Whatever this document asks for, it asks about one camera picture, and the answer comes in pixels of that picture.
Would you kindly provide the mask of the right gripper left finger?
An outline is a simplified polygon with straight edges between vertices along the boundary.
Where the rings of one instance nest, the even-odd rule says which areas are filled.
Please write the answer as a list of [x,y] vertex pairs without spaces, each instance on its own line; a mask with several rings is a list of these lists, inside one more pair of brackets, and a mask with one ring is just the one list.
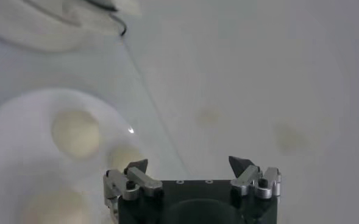
[[114,208],[118,199],[135,201],[140,194],[151,198],[163,197],[163,182],[146,174],[148,160],[142,159],[129,163],[121,172],[118,169],[107,170],[103,176],[104,203]]

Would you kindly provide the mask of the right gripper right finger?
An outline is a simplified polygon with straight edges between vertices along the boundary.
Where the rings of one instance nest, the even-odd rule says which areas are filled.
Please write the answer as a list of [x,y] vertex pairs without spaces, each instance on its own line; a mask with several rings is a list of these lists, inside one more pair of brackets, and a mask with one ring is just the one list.
[[282,174],[276,167],[269,167],[263,172],[249,159],[229,156],[229,164],[235,178],[230,185],[241,196],[247,196],[250,191],[259,199],[271,199],[281,196]]

